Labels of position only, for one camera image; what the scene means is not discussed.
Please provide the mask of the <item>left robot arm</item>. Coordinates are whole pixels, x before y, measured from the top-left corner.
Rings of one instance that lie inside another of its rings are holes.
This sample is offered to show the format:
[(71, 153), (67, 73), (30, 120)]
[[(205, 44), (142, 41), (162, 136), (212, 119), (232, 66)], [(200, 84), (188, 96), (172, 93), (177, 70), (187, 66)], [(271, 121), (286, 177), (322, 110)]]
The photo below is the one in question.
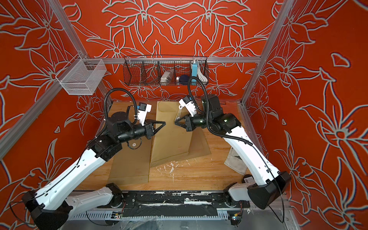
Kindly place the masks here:
[[(129, 111), (116, 112), (109, 116), (108, 98), (116, 91), (126, 93), (133, 102), (134, 120), (129, 120)], [(149, 104), (137, 104), (134, 96), (126, 89), (113, 88), (103, 100), (104, 128), (88, 143), (81, 156), (58, 177), (37, 191), (29, 191), (22, 197), (34, 224), (40, 230), (58, 230), (69, 219), (99, 206), (125, 207), (126, 199), (114, 183), (105, 187), (71, 196), (71, 192), (92, 172), (108, 162), (122, 150), (122, 144), (142, 137), (150, 140), (166, 122), (146, 119)]]

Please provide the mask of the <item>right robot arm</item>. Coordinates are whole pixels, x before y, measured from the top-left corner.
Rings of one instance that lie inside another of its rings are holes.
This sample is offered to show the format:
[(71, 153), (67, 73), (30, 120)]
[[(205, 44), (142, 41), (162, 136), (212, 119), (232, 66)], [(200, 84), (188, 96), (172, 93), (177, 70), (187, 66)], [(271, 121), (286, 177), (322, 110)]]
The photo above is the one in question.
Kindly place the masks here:
[(179, 107), (186, 108), (189, 114), (176, 118), (175, 124), (187, 132), (198, 127), (206, 128), (230, 144), (250, 170), (253, 183), (235, 183), (227, 188), (227, 193), (233, 201), (251, 201), (260, 209), (269, 207), (278, 197), (282, 197), (291, 181), (290, 174), (280, 171), (260, 152), (237, 117), (224, 113), (216, 95), (204, 92), (201, 102), (202, 109), (191, 93), (182, 98)]

